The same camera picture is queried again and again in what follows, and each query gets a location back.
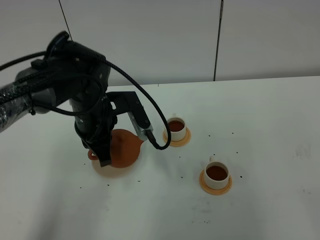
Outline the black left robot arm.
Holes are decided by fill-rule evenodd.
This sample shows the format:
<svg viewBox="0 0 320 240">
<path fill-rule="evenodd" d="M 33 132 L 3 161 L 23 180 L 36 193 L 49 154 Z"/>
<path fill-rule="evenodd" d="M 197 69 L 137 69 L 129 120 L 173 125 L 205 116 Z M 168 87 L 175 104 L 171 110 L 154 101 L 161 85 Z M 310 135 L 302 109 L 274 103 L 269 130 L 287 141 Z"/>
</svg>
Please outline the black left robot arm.
<svg viewBox="0 0 320 240">
<path fill-rule="evenodd" d="M 96 155 L 102 167 L 110 165 L 116 119 L 106 94 L 111 69 L 105 57 L 62 31 L 46 51 L 20 58 L 28 59 L 31 66 L 0 89 L 1 130 L 27 114 L 71 116 L 83 146 Z"/>
</svg>

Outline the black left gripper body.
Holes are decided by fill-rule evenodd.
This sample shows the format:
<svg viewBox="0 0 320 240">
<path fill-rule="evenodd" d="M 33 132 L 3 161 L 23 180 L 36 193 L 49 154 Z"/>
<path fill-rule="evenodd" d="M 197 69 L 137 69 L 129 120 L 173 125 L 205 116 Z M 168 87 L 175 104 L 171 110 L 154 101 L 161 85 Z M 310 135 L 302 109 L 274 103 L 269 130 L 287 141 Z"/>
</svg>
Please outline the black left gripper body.
<svg viewBox="0 0 320 240">
<path fill-rule="evenodd" d="M 114 115 L 107 97 L 100 99 L 98 105 L 86 114 L 75 117 L 75 131 L 83 146 L 94 153 L 101 167 L 108 166 L 111 160 L 112 130 L 118 118 Z"/>
</svg>

